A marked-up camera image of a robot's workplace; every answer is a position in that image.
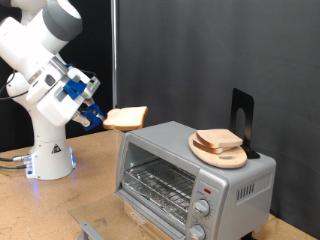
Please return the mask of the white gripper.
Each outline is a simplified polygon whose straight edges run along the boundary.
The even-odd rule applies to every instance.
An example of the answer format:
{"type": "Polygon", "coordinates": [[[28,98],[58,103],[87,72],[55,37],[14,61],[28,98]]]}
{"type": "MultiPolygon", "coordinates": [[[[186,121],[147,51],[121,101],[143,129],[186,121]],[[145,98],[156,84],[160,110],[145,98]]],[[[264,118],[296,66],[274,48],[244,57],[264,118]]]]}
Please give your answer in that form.
{"type": "Polygon", "coordinates": [[[89,78],[77,68],[49,65],[34,76],[26,100],[55,126],[61,127],[72,119],[89,127],[91,122],[79,113],[79,108],[95,104],[93,95],[99,86],[95,76],[89,78]]]}

